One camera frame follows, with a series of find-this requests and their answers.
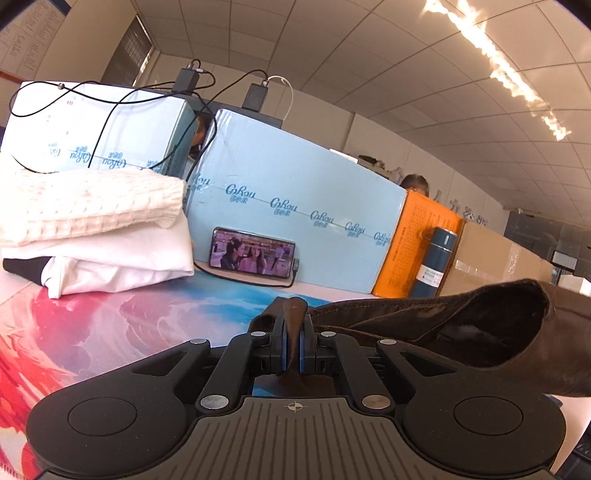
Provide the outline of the brown button jacket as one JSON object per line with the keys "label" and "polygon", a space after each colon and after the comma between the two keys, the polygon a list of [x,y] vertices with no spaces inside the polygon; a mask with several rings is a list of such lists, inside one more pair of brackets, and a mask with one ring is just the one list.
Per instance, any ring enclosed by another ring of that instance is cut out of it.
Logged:
{"label": "brown button jacket", "polygon": [[461,294],[356,299],[304,307],[315,330],[362,346],[393,339],[543,393],[590,394],[590,300],[523,279]]}

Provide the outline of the smartphone playing video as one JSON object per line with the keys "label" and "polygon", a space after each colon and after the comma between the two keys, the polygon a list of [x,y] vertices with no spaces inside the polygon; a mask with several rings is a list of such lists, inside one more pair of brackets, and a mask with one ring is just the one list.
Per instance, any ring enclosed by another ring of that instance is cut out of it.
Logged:
{"label": "smartphone playing video", "polygon": [[294,242],[217,227],[208,266],[257,277],[288,279],[296,272]]}

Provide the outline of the orange box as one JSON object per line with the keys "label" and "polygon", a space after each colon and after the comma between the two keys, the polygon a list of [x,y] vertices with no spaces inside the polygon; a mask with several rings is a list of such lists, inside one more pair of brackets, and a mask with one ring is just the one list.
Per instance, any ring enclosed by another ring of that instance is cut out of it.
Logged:
{"label": "orange box", "polygon": [[372,294],[384,298],[406,298],[415,282],[436,227],[458,234],[464,221],[447,207],[408,191]]}

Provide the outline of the dark blue thermos bottle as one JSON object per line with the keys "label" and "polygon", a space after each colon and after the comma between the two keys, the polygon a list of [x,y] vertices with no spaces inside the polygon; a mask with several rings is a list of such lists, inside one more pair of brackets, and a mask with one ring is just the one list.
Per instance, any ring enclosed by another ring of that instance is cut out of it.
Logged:
{"label": "dark blue thermos bottle", "polygon": [[410,298],[432,298],[436,295],[449,266],[458,235],[436,227],[430,239],[426,254],[419,267]]}

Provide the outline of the white folded garment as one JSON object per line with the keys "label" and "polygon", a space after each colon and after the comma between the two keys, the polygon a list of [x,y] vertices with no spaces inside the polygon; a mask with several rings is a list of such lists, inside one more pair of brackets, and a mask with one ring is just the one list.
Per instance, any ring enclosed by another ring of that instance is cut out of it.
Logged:
{"label": "white folded garment", "polygon": [[47,261],[33,281],[48,296],[117,293],[193,274],[193,255],[187,219],[179,214],[172,226],[135,224],[105,233],[3,246],[3,259]]}

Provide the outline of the large light blue box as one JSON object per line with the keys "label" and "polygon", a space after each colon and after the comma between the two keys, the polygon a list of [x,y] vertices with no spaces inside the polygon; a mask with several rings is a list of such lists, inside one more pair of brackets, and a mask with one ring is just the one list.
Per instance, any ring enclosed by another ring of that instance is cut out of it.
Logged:
{"label": "large light blue box", "polygon": [[193,257],[216,264],[226,241],[290,242],[298,281],[369,294],[407,192],[324,147],[221,110],[185,208]]}

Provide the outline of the brown cardboard box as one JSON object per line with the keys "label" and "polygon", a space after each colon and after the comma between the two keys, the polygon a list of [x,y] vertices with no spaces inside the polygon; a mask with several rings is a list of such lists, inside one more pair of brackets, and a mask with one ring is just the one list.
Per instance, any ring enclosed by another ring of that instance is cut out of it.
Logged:
{"label": "brown cardboard box", "polygon": [[535,253],[486,227],[466,222],[439,295],[521,279],[550,282],[552,271],[552,265]]}

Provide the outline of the person behind boxes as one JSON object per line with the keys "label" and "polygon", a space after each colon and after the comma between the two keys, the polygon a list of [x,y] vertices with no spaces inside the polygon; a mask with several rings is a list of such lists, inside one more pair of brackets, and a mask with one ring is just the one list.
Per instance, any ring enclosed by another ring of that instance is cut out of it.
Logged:
{"label": "person behind boxes", "polygon": [[419,174],[409,174],[404,177],[400,186],[406,190],[415,191],[426,197],[430,196],[430,185],[427,179]]}

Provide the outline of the black charger on large box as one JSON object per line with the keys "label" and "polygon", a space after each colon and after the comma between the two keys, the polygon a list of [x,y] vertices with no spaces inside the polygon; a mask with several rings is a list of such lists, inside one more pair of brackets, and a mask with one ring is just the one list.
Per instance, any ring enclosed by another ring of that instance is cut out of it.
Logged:
{"label": "black charger on large box", "polygon": [[242,102],[242,109],[259,112],[263,109],[269,88],[265,84],[251,83]]}

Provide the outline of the cream knitted folded sweater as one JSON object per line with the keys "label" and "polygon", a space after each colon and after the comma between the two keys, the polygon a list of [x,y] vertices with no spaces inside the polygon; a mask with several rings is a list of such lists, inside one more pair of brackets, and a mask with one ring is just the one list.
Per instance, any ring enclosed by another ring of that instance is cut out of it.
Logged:
{"label": "cream knitted folded sweater", "polygon": [[86,169],[35,173],[1,168],[1,245],[106,233],[137,224],[169,228],[179,216],[186,184],[149,169]]}

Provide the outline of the black charger on small box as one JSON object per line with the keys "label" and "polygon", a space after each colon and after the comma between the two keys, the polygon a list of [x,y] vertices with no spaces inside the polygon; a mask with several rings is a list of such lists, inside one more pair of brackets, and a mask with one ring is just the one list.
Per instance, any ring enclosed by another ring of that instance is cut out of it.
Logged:
{"label": "black charger on small box", "polygon": [[191,95],[197,87],[199,80],[199,72],[192,68],[182,68],[171,88],[171,92],[175,94]]}

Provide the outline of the small light blue box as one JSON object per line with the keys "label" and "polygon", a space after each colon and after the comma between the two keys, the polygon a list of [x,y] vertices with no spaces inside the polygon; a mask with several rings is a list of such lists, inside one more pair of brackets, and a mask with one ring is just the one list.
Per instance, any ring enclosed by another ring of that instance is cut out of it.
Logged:
{"label": "small light blue box", "polygon": [[197,131],[179,96],[95,82],[25,82],[9,110],[1,161],[35,173],[134,168],[180,178]]}

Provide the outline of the wall notice board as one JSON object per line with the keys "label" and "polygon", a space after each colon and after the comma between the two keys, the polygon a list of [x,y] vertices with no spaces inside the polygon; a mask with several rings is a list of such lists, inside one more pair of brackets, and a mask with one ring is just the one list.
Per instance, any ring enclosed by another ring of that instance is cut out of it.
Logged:
{"label": "wall notice board", "polygon": [[1,75],[33,80],[56,33],[71,10],[67,1],[33,1],[1,30]]}

